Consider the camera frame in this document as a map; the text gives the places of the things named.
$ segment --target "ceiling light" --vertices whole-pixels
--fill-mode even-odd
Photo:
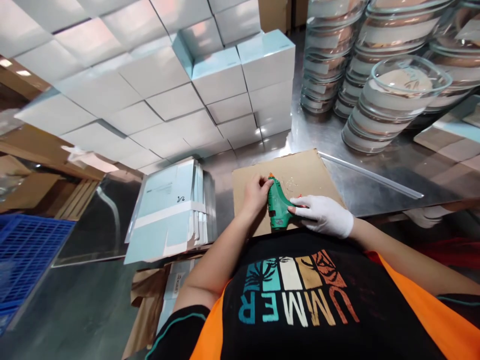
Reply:
[[[8,68],[10,65],[12,65],[12,62],[8,61],[7,59],[2,59],[0,60],[0,65],[4,68]]]
[[[32,75],[27,70],[19,70],[19,71],[16,71],[16,73],[20,76],[30,76],[30,75]]]

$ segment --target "green glue gun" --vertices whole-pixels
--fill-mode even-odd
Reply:
[[[268,215],[270,216],[270,226],[272,230],[284,230],[289,225],[289,221],[294,217],[289,212],[288,207],[294,207],[284,195],[282,185],[275,176],[270,173],[269,180],[273,180],[273,185],[268,191]]]

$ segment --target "stack of glass bowls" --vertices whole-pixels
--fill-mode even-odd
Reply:
[[[357,85],[365,84],[375,64],[419,50],[452,0],[372,0],[346,71]],[[335,113],[347,118],[358,98],[339,96]]]
[[[452,77],[452,84],[426,109],[429,125],[480,85],[480,2],[462,0],[442,19],[425,57]]]
[[[367,0],[310,0],[300,104],[314,114],[332,108]]]
[[[398,55],[376,64],[342,130],[343,141],[379,153],[452,84],[452,78],[419,56]]]

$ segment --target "black t-shirt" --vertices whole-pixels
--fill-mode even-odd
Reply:
[[[478,326],[480,296],[442,301]],[[205,306],[173,313],[149,360],[187,360]],[[444,359],[385,269],[346,240],[305,229],[248,244],[223,298],[221,358]]]

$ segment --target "hand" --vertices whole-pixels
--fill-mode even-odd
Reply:
[[[270,187],[274,183],[266,176],[254,175],[245,185],[245,197],[240,214],[253,221],[267,203]]]
[[[347,238],[352,232],[354,216],[330,197],[308,195],[291,198],[290,202],[296,206],[308,206],[308,208],[289,206],[288,211],[311,219],[302,220],[301,223],[312,231],[340,239]]]

